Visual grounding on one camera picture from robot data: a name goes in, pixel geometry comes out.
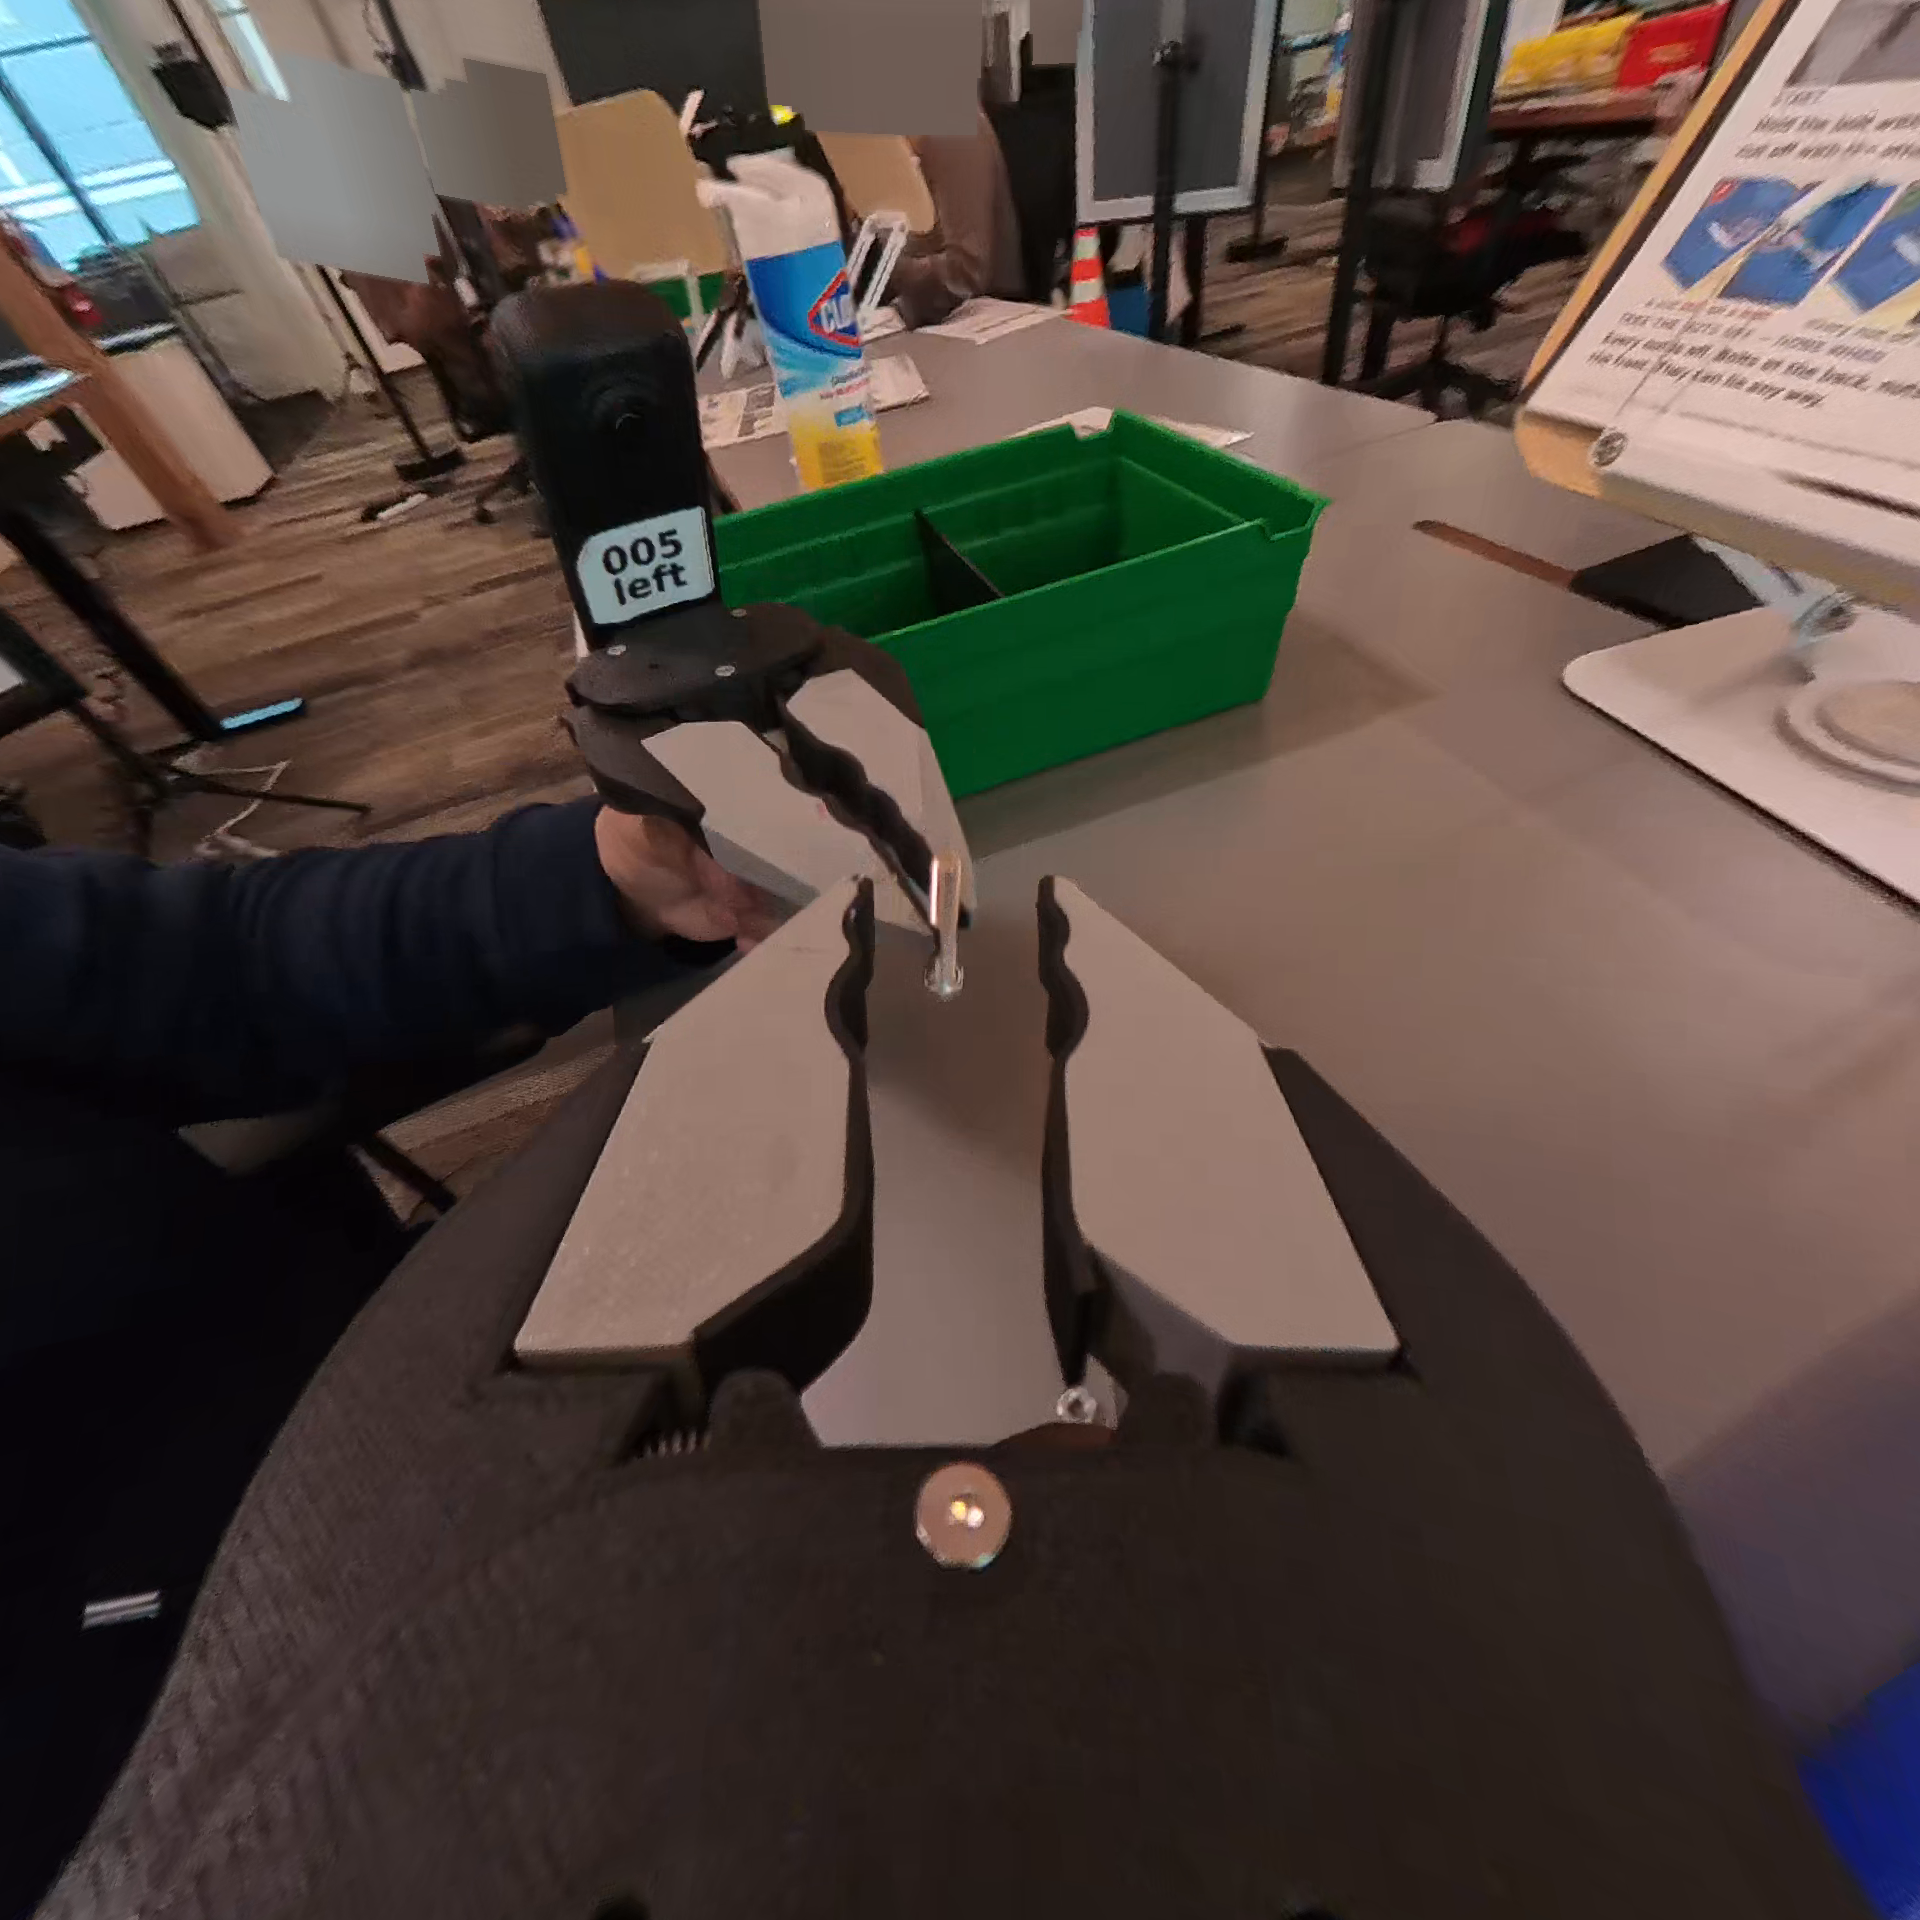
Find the brown cardboard box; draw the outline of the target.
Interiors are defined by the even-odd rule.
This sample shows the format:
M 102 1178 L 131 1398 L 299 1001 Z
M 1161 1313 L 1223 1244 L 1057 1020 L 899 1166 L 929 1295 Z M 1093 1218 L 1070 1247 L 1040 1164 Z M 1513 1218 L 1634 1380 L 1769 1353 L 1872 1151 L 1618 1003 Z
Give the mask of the brown cardboard box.
M 563 205 L 592 265 L 614 279 L 681 265 L 722 275 L 730 250 L 701 199 L 703 169 L 680 115 L 647 90 L 557 115 L 568 187 Z

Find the printed instruction board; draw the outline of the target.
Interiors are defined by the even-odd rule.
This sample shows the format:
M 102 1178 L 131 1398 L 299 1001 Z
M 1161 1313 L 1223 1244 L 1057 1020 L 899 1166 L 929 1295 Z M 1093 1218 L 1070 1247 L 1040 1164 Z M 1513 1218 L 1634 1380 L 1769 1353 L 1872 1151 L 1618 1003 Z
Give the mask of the printed instruction board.
M 1565 491 L 1917 617 L 1919 6 L 1762 5 L 1527 374 Z

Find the white paper sheet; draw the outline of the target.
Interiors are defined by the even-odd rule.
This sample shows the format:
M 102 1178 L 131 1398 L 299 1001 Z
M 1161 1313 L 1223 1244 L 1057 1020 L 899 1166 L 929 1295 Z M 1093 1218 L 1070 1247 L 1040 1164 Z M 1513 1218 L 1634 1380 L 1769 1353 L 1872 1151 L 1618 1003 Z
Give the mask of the white paper sheet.
M 1189 441 L 1195 441 L 1195 443 L 1215 447 L 1215 451 L 1237 447 L 1254 436 L 1250 429 L 1241 429 L 1241 428 L 1226 428 L 1226 426 L 1211 426 L 1211 422 L 1189 422 L 1189 421 L 1177 421 L 1177 419 L 1167 419 L 1167 415 L 1142 415 L 1142 419 L 1150 421 L 1157 428 L 1163 428 L 1170 435 L 1179 435 Z M 1111 406 L 1083 406 L 1083 410 L 1078 410 L 1073 414 L 1055 415 L 1055 419 L 1033 422 L 1029 428 L 1022 428 L 1019 436 L 1040 435 L 1040 433 L 1047 433 L 1047 429 L 1055 429 L 1055 428 L 1069 428 L 1070 433 L 1074 433 L 1078 438 L 1087 441 L 1087 438 L 1107 435 L 1114 428 L 1114 421 L 1115 421 L 1115 411 Z

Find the blue plastic bin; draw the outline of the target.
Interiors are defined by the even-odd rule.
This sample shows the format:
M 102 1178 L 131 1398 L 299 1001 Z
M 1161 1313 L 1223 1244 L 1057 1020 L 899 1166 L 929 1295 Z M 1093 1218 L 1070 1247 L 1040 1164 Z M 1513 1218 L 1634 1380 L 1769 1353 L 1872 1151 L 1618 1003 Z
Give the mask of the blue plastic bin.
M 1886 1918 L 1919 1916 L 1919 1668 L 1839 1724 L 1799 1766 L 1813 1809 Z

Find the person's left hand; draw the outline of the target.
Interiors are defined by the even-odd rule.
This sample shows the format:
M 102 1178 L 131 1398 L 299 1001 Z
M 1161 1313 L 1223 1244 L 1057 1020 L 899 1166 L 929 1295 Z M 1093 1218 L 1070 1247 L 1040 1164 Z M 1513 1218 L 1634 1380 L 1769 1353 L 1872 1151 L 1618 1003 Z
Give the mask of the person's left hand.
M 749 951 L 784 924 L 777 898 L 726 871 L 680 822 L 599 806 L 592 838 L 605 874 L 647 939 Z

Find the black office chair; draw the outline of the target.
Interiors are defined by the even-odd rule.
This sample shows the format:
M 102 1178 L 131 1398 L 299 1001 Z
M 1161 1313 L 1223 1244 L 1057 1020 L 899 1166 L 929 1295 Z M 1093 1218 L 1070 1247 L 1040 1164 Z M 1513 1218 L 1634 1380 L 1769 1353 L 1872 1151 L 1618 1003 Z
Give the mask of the black office chair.
M 1451 210 L 1439 196 L 1381 199 L 1363 228 L 1368 332 L 1357 390 L 1381 399 L 1416 399 L 1445 414 L 1449 395 L 1469 419 L 1513 399 L 1518 383 L 1449 359 L 1458 323 L 1487 332 L 1503 313 L 1504 291 L 1538 267 L 1584 258 L 1590 244 L 1558 210 L 1530 205 L 1523 191 Z M 1433 323 L 1425 359 L 1389 370 L 1395 329 Z

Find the grey framed panel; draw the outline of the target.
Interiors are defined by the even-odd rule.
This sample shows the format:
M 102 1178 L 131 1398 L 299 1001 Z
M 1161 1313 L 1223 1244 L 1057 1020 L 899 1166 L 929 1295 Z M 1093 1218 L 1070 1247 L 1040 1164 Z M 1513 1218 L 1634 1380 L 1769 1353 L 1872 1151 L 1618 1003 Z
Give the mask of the grey framed panel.
M 1074 60 L 1074 210 L 1083 223 L 1255 203 L 1275 3 L 1087 3 Z

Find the wooden desk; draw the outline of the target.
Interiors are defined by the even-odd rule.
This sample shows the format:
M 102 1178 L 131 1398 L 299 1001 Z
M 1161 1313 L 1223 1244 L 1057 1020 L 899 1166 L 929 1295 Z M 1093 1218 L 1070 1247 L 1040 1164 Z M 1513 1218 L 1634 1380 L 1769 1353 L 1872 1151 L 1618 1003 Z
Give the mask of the wooden desk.
M 33 347 L 48 374 L 5 383 L 3 433 L 23 435 L 63 406 L 81 406 L 99 438 L 131 466 L 160 511 L 201 554 L 238 542 L 225 502 L 209 491 L 154 410 L 131 388 L 110 354 L 65 316 L 34 273 L 3 247 L 3 310 L 18 338 Z

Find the green plastic bin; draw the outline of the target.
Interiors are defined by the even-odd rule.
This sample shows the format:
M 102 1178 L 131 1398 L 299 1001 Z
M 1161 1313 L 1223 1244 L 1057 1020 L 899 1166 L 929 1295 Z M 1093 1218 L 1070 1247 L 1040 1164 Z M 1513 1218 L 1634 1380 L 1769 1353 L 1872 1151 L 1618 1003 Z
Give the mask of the green plastic bin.
M 1261 705 L 1329 501 L 1119 411 L 719 521 L 731 606 L 878 645 L 957 801 Z

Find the white blue spray bottle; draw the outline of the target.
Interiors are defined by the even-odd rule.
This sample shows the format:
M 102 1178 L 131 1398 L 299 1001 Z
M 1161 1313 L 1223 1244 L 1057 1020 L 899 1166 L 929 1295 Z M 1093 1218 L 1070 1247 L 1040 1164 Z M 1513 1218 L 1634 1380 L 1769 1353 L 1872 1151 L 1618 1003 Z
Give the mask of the white blue spray bottle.
M 829 181 L 792 151 L 744 151 L 701 191 L 745 273 L 803 490 L 877 478 L 873 383 Z

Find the white cabinet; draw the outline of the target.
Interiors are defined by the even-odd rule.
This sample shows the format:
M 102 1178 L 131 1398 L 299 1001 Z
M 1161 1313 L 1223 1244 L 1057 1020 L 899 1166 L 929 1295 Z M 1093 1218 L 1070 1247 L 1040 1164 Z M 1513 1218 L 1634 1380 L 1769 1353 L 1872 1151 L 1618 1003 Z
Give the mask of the white cabinet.
M 113 353 L 110 359 L 205 486 L 226 508 L 255 501 L 273 486 L 273 465 L 179 338 L 159 338 L 129 353 Z M 88 511 L 110 532 L 163 523 L 163 506 L 126 457 L 107 446 L 94 415 L 81 405 L 73 406 L 73 415 L 102 443 L 65 479 Z

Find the black tripod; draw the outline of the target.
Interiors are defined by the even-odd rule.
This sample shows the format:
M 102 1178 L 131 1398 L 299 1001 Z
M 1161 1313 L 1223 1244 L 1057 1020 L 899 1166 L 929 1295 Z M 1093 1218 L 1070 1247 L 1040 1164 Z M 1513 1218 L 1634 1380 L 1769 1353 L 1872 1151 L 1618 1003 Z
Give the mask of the black tripod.
M 33 636 L 11 612 L 3 612 L 5 660 L 5 737 L 16 737 L 55 718 L 72 719 L 91 742 L 117 803 L 117 815 L 131 852 L 154 854 L 160 818 L 183 801 L 231 801 L 237 815 L 211 836 L 234 842 L 238 825 L 264 806 L 339 812 L 360 822 L 373 806 L 361 801 L 304 796 L 286 788 L 285 769 L 249 765 L 247 771 L 211 772 L 201 765 L 205 740 L 171 742 L 160 749 L 139 748 L 134 737 L 110 719 L 94 702 L 81 677 Z

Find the window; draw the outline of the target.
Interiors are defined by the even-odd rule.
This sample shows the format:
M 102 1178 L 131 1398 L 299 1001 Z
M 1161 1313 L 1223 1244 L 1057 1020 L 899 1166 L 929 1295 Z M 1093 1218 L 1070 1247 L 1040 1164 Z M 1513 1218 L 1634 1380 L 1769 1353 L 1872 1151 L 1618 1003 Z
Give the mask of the window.
M 67 3 L 3 5 L 3 210 L 67 269 L 201 223 L 150 119 Z

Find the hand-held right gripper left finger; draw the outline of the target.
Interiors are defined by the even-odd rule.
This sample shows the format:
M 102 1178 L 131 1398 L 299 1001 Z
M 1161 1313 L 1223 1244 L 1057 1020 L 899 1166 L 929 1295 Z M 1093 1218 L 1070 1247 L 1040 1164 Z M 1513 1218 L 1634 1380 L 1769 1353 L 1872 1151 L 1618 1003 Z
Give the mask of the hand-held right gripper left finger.
M 646 1043 L 515 1338 L 547 1374 L 803 1393 L 873 1308 L 873 885 L 840 879 Z

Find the shelf of colourful packets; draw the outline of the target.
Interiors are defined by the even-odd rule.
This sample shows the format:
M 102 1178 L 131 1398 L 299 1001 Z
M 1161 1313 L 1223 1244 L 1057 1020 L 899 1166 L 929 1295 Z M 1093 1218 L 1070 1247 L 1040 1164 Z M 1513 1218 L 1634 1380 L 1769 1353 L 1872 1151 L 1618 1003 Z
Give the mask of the shelf of colourful packets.
M 1749 5 L 1591 5 L 1518 39 L 1495 85 L 1501 137 L 1634 137 L 1674 129 Z

